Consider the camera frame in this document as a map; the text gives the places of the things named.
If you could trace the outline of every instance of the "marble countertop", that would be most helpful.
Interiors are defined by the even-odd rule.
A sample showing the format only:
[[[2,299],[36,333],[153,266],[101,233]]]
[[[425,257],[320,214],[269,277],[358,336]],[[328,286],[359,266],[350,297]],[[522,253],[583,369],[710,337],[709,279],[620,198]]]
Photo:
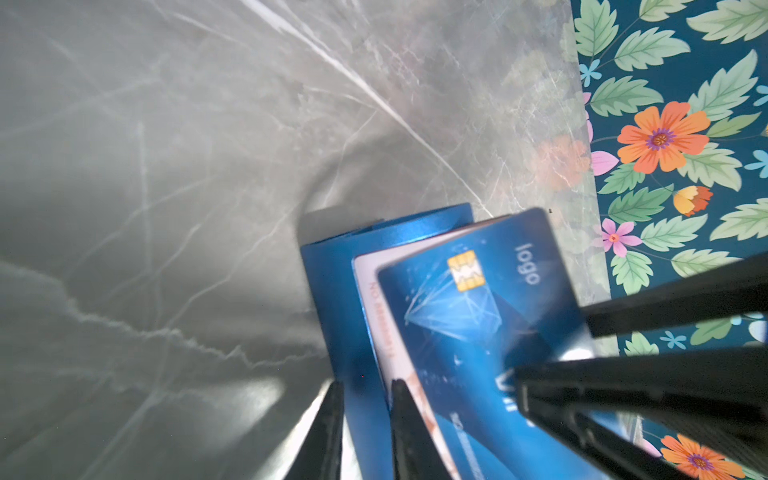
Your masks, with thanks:
[[[3,1],[0,477],[279,480],[331,376],[298,242],[343,225],[317,210],[543,207],[604,300],[571,25],[562,0]]]

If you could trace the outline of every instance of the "flower center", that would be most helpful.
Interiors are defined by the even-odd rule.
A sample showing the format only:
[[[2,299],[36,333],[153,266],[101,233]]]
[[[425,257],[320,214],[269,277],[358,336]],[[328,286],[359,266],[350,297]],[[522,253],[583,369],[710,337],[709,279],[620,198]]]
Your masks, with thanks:
[[[653,151],[658,151],[666,148],[675,137],[669,128],[657,128],[648,136],[645,145]]]
[[[698,468],[699,470],[714,470],[714,467],[710,461],[701,455],[691,455],[688,457],[688,461],[691,465]]]

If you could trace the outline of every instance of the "credit card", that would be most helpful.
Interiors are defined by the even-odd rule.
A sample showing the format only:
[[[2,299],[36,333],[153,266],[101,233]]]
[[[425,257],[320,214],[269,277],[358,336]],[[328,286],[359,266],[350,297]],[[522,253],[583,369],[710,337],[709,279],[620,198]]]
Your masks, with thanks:
[[[379,287],[399,336],[372,328],[372,339],[402,344],[383,340],[377,355],[408,358],[461,478],[604,478],[515,404],[516,366],[593,356],[543,210],[411,253],[379,271]]]
[[[403,260],[415,253],[421,252],[430,247],[439,245],[449,240],[459,238],[462,235],[471,233],[486,225],[500,221],[502,218],[491,219],[481,223],[474,223],[452,232],[437,235],[424,240],[408,243],[400,247],[390,248],[379,252],[361,255],[354,260],[354,271],[357,285],[359,288],[360,299],[365,309],[366,322],[373,350],[376,354],[376,361],[379,364],[382,381],[388,393],[388,402],[391,399],[392,381],[394,379],[404,379],[409,387],[413,400],[419,412],[422,414],[424,424],[429,430],[432,441],[435,443],[437,452],[445,464],[449,474],[456,480],[460,480],[458,470],[445,443],[441,430],[437,427],[437,419],[429,406],[421,381],[416,375],[416,370],[411,362],[410,355],[406,351],[406,346],[402,341],[392,313],[389,310],[379,285],[378,273],[383,267]]]

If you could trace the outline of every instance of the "floral fabric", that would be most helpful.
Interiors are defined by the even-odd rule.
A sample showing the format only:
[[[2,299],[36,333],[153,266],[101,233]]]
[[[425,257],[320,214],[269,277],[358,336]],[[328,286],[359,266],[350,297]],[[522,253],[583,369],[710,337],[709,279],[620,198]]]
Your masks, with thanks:
[[[768,0],[571,0],[611,295],[768,250]],[[620,336],[622,355],[764,343],[762,313]],[[698,478],[757,478],[644,422]]]

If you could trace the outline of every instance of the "gold chip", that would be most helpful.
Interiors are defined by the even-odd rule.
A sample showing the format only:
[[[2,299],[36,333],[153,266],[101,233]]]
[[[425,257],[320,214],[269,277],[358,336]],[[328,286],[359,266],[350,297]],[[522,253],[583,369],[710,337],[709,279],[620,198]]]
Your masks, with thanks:
[[[453,281],[459,292],[466,292],[485,285],[485,277],[474,250],[449,258],[448,268],[451,269]]]

